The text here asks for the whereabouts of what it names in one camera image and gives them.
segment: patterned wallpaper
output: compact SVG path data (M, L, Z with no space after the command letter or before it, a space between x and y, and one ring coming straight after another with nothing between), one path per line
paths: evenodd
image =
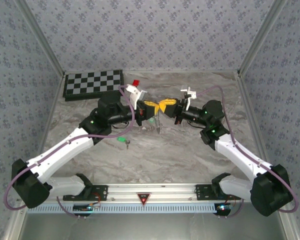
M36 155L59 80L14 1L0 0L0 240L11 164Z
M245 82L269 157L287 168L300 198L300 0L284 7Z
M238 69L273 0L27 0L65 71Z

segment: green object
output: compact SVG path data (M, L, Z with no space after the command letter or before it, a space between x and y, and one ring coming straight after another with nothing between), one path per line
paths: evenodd
M125 142L126 142L126 138L123 137L123 136L119 136L119 137L117 138L117 140L118 140L119 142L122 142L122 143L125 143Z

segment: warning triangle label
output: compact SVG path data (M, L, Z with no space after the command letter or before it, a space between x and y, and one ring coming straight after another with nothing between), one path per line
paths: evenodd
M137 193L142 206L146 205L151 193Z

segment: black and white checkerboard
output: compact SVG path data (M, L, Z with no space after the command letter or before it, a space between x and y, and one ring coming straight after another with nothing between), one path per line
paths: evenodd
M118 91L124 84L122 70L67 74L63 97L66 101L97 99L102 93Z

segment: marble floor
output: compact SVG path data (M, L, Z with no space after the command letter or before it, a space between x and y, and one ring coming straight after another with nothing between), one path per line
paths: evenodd
M140 80L140 87L148 93L144 100L158 102L165 98L182 98L182 85L201 92L212 85L222 86L225 107L235 137L245 147L256 153L235 75L232 72L184 72L124 74L124 82ZM220 100L215 89L194 100L191 105L202 107L207 101ZM97 107L97 99L65 102L60 91L45 150L68 136L78 124ZM200 138L200 129L183 121L174 125L174 119L160 114L162 129L157 133L154 123L136 123L132 131L124 135L130 140L129 148L116 138L102 140L94 147L80 153L60 168L55 177L85 174L93 183L204 183L217 175L228 172L244 178L243 173L231 161ZM112 134L122 129L113 129Z

